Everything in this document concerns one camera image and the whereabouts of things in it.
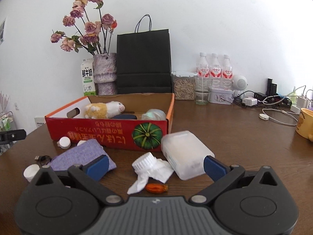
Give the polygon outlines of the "purple knitted cloth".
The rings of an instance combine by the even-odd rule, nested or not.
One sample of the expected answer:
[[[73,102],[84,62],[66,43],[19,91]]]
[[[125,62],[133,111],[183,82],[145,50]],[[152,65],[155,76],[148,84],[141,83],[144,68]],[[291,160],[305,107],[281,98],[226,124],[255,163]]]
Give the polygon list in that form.
[[[61,155],[54,157],[49,165],[54,171],[63,171],[75,164],[87,165],[101,155],[108,156],[109,171],[117,168],[117,165],[96,139],[89,139],[86,142],[65,151]]]

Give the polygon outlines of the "frosted plastic storage box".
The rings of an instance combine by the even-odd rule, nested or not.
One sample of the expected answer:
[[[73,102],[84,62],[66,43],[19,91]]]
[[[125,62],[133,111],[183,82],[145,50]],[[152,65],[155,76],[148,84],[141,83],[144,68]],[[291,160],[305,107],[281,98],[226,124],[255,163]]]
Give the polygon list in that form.
[[[181,180],[189,180],[205,174],[206,156],[215,154],[193,133],[171,133],[161,139],[161,151]]]

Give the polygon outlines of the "small white round cup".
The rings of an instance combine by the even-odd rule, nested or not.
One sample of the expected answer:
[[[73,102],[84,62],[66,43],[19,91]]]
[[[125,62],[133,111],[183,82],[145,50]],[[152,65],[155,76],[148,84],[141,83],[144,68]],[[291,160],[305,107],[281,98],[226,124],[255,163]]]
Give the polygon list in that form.
[[[23,176],[28,182],[31,182],[39,170],[40,170],[39,165],[32,164],[24,170]]]

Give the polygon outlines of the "white ribbed bottle cap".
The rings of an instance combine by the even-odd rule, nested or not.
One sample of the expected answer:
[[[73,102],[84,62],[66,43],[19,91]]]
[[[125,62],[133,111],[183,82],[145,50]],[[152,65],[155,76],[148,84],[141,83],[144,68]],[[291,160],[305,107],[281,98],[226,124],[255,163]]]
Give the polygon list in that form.
[[[151,153],[147,152],[137,158],[133,163],[132,167],[136,174],[141,174],[153,168],[157,163],[156,157]]]

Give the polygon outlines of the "white tissue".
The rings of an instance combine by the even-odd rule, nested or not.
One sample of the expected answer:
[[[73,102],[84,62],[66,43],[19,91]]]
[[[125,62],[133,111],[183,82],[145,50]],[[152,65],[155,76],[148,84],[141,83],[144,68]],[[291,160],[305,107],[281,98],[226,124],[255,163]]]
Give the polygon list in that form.
[[[138,175],[137,181],[131,185],[127,194],[131,195],[141,192],[148,184],[150,178],[160,181],[161,183],[166,183],[173,172],[174,170],[169,162],[157,159],[156,164],[154,164],[152,168],[136,172]]]

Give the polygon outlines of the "navy blue zip pouch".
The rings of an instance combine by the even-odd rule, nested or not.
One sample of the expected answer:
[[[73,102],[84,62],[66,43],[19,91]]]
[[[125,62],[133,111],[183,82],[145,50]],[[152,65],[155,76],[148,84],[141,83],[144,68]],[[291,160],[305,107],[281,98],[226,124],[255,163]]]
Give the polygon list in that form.
[[[113,119],[137,120],[137,116],[134,114],[120,114],[120,115],[114,116]]]

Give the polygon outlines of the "white yellow plush hamster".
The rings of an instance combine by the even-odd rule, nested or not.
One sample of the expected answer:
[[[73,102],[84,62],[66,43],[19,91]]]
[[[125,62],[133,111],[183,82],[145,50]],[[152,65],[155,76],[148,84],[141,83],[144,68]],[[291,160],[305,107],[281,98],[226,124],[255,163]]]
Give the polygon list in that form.
[[[85,107],[84,117],[88,119],[110,119],[125,111],[125,106],[118,101],[91,103]]]

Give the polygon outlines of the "translucent plastic bag ball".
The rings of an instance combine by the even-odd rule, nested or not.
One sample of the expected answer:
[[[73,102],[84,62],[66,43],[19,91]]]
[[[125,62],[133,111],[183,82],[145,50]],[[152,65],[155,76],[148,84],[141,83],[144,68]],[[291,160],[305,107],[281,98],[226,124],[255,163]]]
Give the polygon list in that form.
[[[141,120],[166,120],[166,114],[160,109],[149,109],[141,116]]]

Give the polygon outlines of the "small white lidded jar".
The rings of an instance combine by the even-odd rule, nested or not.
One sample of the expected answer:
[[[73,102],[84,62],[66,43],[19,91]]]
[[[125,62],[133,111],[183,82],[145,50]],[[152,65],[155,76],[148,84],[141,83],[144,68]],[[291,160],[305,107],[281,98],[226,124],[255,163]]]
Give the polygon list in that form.
[[[57,142],[57,146],[62,149],[68,149],[71,146],[71,140],[68,137],[63,136]]]

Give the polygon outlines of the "red pumpkin cardboard box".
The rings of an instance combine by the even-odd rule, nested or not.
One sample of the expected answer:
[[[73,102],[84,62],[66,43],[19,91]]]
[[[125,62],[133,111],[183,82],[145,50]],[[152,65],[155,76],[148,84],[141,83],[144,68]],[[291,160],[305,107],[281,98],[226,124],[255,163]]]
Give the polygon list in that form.
[[[88,119],[84,109],[91,103],[121,102],[125,114],[134,114],[137,120]],[[112,149],[159,152],[161,139],[169,134],[174,115],[173,93],[132,93],[115,96],[85,96],[45,116],[51,139],[67,136],[73,143],[96,139]],[[166,120],[141,120],[149,109],[165,112]]]

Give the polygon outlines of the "white printed tin box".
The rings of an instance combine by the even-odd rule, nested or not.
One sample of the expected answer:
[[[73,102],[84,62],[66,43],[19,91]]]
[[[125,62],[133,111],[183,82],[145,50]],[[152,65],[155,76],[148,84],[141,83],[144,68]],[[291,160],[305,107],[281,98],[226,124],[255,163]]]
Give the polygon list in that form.
[[[230,105],[233,103],[233,92],[220,88],[212,88],[209,93],[209,103]]]

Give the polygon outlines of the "white charger plug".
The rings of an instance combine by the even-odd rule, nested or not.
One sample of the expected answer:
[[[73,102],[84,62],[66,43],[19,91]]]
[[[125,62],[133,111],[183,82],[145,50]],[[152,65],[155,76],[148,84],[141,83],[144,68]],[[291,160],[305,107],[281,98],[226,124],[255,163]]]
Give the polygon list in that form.
[[[258,104],[258,100],[253,97],[246,97],[242,99],[242,103],[247,107],[252,107]]]

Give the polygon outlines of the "clear drinking glass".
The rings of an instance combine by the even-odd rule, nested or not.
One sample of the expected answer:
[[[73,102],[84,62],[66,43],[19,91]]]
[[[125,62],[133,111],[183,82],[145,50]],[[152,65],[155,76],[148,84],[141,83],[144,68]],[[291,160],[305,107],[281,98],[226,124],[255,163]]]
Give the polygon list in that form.
[[[210,79],[196,77],[195,79],[195,103],[198,105],[207,105],[210,96]]]

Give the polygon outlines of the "white round speaker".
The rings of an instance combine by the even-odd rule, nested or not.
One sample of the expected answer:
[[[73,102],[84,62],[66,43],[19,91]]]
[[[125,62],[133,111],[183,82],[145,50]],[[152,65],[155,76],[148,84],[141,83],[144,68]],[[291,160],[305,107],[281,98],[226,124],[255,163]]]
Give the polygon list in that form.
[[[232,79],[233,97],[243,94],[248,86],[247,79],[242,75],[235,75]]]

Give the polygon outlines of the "middle water bottle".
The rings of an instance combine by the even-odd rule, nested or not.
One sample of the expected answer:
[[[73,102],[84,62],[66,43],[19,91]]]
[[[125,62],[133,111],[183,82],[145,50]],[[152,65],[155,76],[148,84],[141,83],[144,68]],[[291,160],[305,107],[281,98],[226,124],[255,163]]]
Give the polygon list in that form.
[[[221,84],[222,67],[220,65],[218,55],[212,53],[211,55],[211,67],[210,67],[210,78],[212,81],[213,88],[219,88]]]

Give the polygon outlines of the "water bottle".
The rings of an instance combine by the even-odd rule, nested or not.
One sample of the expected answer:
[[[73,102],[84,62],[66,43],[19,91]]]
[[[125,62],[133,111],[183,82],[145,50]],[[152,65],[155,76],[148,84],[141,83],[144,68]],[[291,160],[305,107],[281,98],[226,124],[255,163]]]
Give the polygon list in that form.
[[[228,55],[223,56],[221,87],[225,90],[231,90],[233,79],[233,68]]]
[[[197,62],[197,75],[202,78],[209,78],[210,76],[210,66],[205,52],[200,52]]]
[[[220,65],[218,55],[212,53],[211,55],[211,67],[210,67],[210,78],[212,81],[213,88],[219,88],[221,84],[222,67]]]

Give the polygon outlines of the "right water bottle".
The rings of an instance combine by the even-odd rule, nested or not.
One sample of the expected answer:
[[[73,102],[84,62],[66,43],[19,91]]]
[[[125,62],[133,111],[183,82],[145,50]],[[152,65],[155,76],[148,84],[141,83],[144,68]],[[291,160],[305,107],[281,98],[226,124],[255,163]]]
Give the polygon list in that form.
[[[225,90],[231,90],[233,79],[233,68],[228,55],[223,56],[221,87]]]

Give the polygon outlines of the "clear jar of seeds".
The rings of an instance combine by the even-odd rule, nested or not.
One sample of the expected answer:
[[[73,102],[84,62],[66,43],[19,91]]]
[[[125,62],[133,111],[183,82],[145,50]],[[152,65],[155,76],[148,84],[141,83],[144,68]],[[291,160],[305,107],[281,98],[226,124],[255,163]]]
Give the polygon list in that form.
[[[176,100],[195,99],[195,77],[194,72],[172,72],[173,91]]]

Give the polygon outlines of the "black power strip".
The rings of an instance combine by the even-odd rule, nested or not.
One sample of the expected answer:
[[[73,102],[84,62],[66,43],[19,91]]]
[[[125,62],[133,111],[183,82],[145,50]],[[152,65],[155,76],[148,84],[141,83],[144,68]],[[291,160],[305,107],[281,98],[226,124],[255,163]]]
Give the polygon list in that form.
[[[254,98],[258,100],[259,103],[263,105],[272,105],[272,106],[281,106],[281,107],[291,107],[292,101],[285,96],[275,95],[275,96],[266,96],[261,92],[255,92]]]

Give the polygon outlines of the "black upright device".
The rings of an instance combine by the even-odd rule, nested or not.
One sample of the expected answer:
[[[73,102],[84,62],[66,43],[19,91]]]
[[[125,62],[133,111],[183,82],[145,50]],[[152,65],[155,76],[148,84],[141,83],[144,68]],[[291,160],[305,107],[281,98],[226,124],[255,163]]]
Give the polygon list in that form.
[[[277,84],[273,83],[273,80],[268,78],[267,79],[267,88],[266,88],[266,95],[275,96],[277,92]]]

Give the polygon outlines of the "yellow mug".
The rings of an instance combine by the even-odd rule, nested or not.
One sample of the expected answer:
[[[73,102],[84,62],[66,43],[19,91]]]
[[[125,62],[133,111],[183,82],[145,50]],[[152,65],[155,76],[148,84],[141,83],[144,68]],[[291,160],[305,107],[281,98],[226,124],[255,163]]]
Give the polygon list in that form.
[[[307,108],[301,108],[296,132],[313,142],[313,111]]]

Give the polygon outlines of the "white green milk carton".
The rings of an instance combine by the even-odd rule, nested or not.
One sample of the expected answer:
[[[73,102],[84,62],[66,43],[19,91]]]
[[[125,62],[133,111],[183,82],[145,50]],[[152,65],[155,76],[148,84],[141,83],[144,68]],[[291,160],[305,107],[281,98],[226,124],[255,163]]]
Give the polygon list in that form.
[[[93,75],[93,58],[83,60],[81,64],[81,76],[84,96],[95,96],[97,89]]]

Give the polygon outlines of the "left water bottle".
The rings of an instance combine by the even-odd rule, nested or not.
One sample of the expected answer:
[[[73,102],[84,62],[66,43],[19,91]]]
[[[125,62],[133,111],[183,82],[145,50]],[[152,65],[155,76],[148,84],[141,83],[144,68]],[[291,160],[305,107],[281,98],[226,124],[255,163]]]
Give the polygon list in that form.
[[[210,66],[205,52],[200,52],[197,62],[197,75],[202,78],[209,78],[210,76]]]

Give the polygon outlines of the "purple textured vase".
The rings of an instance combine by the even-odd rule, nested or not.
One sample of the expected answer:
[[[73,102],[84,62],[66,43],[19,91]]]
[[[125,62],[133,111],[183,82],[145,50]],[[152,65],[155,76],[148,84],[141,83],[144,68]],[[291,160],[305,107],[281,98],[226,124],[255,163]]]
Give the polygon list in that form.
[[[116,79],[116,53],[93,56],[94,82],[98,86],[99,96],[117,94]]]

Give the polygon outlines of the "black paper shopping bag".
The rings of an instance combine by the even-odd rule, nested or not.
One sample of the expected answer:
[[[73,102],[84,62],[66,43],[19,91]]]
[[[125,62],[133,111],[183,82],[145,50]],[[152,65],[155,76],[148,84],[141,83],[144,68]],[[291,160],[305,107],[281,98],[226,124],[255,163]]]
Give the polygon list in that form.
[[[117,92],[171,93],[171,49],[168,29],[140,32],[139,21],[133,33],[117,36]]]

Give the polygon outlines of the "dried pink rose bouquet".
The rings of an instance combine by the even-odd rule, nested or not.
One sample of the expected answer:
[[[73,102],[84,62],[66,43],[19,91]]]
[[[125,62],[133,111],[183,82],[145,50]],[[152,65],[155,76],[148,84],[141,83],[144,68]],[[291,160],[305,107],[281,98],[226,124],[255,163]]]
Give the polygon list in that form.
[[[91,21],[86,11],[88,4],[95,5],[94,10],[99,12],[98,21]],[[101,12],[104,0],[75,0],[69,15],[62,19],[64,27],[74,27],[73,35],[63,31],[53,31],[51,43],[60,43],[65,52],[79,52],[86,50],[91,55],[109,55],[114,30],[118,26],[117,20],[109,13]]]

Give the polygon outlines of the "wall poster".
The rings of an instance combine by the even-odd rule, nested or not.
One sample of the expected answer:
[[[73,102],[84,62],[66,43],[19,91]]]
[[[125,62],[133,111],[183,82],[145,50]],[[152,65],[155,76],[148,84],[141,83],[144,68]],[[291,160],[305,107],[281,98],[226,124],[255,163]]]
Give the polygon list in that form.
[[[4,42],[6,19],[0,24],[0,45]]]

